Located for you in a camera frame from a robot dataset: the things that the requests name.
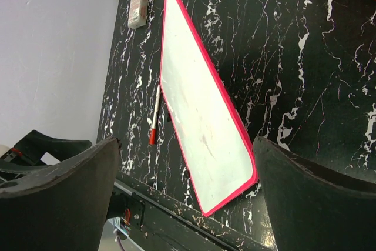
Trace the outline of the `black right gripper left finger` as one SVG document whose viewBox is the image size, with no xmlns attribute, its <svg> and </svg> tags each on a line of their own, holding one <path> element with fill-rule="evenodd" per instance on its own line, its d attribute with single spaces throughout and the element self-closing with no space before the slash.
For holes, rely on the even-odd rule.
<svg viewBox="0 0 376 251">
<path fill-rule="evenodd" d="M 120 161 L 107 138 L 1 185 L 1 250 L 98 250 Z"/>
</svg>

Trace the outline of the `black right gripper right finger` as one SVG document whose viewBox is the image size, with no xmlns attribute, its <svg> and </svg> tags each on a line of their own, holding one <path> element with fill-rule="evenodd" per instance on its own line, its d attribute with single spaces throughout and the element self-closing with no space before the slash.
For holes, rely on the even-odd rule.
<svg viewBox="0 0 376 251">
<path fill-rule="evenodd" d="M 375 250 L 375 181 L 258 136 L 253 153 L 278 250 Z"/>
</svg>

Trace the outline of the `pink framed whiteboard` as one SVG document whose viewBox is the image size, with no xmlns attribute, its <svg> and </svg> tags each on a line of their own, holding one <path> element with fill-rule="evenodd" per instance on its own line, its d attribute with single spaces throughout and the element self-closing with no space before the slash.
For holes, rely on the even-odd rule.
<svg viewBox="0 0 376 251">
<path fill-rule="evenodd" d="M 258 181 L 252 143 L 182 0 L 164 0 L 160 87 L 204 216 Z"/>
</svg>

